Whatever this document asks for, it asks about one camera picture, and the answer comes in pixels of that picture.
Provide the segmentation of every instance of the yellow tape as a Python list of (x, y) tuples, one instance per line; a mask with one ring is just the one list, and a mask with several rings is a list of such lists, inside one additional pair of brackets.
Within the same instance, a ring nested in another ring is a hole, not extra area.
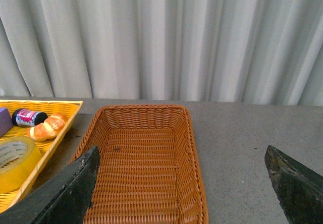
[(0, 193), (20, 188), (40, 159), (41, 154), (29, 137), (0, 141)]

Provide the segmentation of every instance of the brown wicker basket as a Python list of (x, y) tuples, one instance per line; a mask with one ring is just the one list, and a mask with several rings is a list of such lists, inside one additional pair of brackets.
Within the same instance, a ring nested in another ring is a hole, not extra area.
[(105, 106), (95, 114), (72, 161), (93, 145), (101, 160), (84, 223), (208, 223), (186, 108)]

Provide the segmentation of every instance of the curtain fold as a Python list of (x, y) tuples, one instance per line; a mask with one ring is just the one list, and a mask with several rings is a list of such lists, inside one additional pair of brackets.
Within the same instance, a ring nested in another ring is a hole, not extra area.
[(323, 105), (323, 0), (0, 0), (0, 95)]

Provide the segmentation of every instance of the gray table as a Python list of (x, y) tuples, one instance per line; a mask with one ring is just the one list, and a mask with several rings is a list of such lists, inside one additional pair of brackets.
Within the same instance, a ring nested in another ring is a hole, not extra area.
[(95, 112), (109, 104), (175, 103), (190, 110), (210, 223), (288, 223), (264, 164), (268, 145), (323, 175), (323, 107), (82, 100), (72, 128), (34, 189), (69, 163)]

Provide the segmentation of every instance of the purple sponge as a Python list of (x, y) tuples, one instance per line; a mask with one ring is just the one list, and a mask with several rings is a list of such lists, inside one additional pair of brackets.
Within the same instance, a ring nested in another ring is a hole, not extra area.
[(0, 107), (0, 137), (2, 137), (13, 126), (8, 109)]

